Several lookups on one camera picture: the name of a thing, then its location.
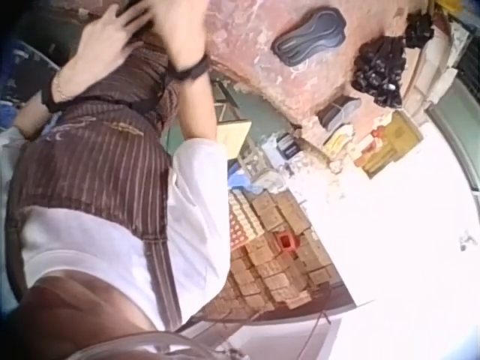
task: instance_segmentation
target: bracelet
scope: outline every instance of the bracelet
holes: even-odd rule
[[[60,74],[62,73],[62,71],[60,70],[59,72],[57,72],[55,74],[55,76],[53,77],[53,80],[52,80],[52,88],[55,89],[55,93],[60,97],[60,101],[59,102],[64,102],[64,101],[69,101],[72,99],[72,97],[68,97],[67,95],[65,95],[62,91],[62,88],[60,87]]]
[[[41,102],[43,105],[45,105],[50,114],[64,110],[65,107],[71,102],[71,98],[67,97],[60,88],[58,77],[59,74],[59,72],[56,73],[46,84],[45,88],[41,90]],[[60,101],[58,103],[53,99],[53,89],[55,89],[56,94],[60,97]]]

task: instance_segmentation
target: stack of boxes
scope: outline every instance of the stack of boxes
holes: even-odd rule
[[[285,302],[290,308],[297,308],[311,300],[302,293],[307,287],[307,278],[295,267],[292,255],[282,251],[272,234],[266,233],[248,243],[246,250],[274,302]]]
[[[337,284],[342,281],[337,269],[332,264],[329,254],[312,229],[300,235],[300,246],[296,249],[296,264],[302,273],[308,274],[310,282],[319,286],[329,282]]]
[[[295,235],[302,234],[311,226],[307,215],[290,191],[277,193],[273,197],[282,217]]]
[[[230,244],[232,250],[235,250],[261,236],[265,229],[240,190],[230,191],[228,200]]]
[[[312,300],[319,285],[341,281],[289,191],[263,192],[247,200],[233,190],[229,205],[235,220],[230,274],[221,293],[202,310],[204,317],[247,319],[253,312],[272,311],[277,304],[297,308]],[[300,240],[295,251],[283,251],[275,238],[275,232],[285,230]]]

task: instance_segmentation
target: white fabric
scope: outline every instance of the white fabric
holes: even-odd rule
[[[14,174],[15,164],[22,153],[22,146],[25,141],[16,127],[10,127],[0,133],[0,308],[3,314],[7,314],[17,306],[17,300],[8,283],[4,228],[8,188],[10,187],[10,181]]]
[[[22,229],[27,285],[47,272],[71,269],[122,291],[162,330],[143,243],[123,226],[79,211],[30,207]],[[167,237],[182,320],[222,289],[230,268],[227,153],[190,139],[173,156]]]

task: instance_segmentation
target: wall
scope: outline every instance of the wall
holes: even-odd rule
[[[315,199],[303,206],[357,305],[441,281],[446,264],[462,261],[459,238],[469,232],[480,241],[476,205],[455,156],[434,125],[421,132],[417,148],[371,181],[346,166],[337,199],[327,197],[321,172],[298,182],[295,194]]]

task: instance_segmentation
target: hand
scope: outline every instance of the hand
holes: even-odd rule
[[[206,49],[209,0],[148,0],[154,28],[178,71],[195,65]]]
[[[57,74],[52,87],[55,101],[64,101],[84,92],[89,86],[112,73],[142,42],[128,44],[132,35],[152,19],[149,3],[141,1],[116,16],[119,6],[111,5],[82,33],[76,55]]]

